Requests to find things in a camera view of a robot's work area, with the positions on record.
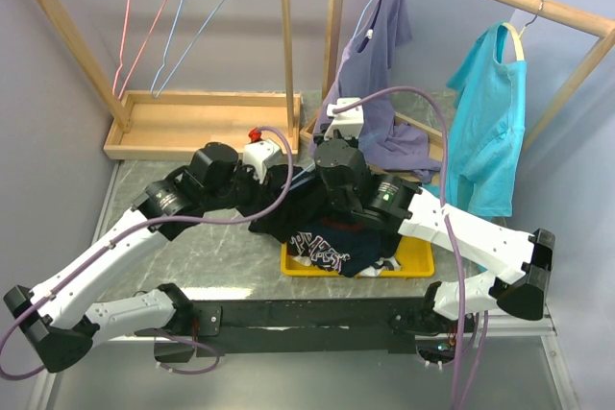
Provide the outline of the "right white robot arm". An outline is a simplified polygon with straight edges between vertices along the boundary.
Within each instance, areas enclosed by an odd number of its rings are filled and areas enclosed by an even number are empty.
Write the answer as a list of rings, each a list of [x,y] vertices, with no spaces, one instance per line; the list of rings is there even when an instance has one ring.
[[[439,199],[415,182],[376,174],[355,143],[342,138],[320,142],[315,172],[332,209],[369,229],[417,238],[483,267],[458,282],[434,282],[421,308],[423,325],[442,331],[460,315],[499,308],[526,321],[539,321],[553,269],[555,236],[508,229]]]

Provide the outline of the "black tank top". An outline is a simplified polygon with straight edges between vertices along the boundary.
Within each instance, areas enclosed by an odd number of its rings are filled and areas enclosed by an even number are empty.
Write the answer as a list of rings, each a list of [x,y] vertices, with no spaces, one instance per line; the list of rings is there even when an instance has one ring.
[[[241,165],[235,171],[234,185],[239,199],[237,211],[244,217],[252,216],[273,204],[281,195],[288,175],[288,166],[270,167],[263,181],[255,178],[255,168]],[[322,225],[338,231],[360,232],[367,227],[348,214],[334,210],[324,183],[312,178],[292,187],[282,202],[261,218],[252,220],[248,231],[269,235],[280,243],[308,228]]]

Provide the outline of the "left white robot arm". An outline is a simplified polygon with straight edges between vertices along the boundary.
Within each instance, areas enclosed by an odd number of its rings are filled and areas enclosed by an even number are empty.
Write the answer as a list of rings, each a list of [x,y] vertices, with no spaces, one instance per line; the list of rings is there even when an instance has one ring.
[[[141,330],[189,334],[193,302],[174,283],[140,296],[99,302],[135,262],[198,225],[210,211],[255,199],[268,167],[282,156],[270,139],[241,153],[211,142],[188,165],[150,183],[111,229],[53,277],[33,288],[17,285],[4,303],[49,373],[62,372],[100,344]]]

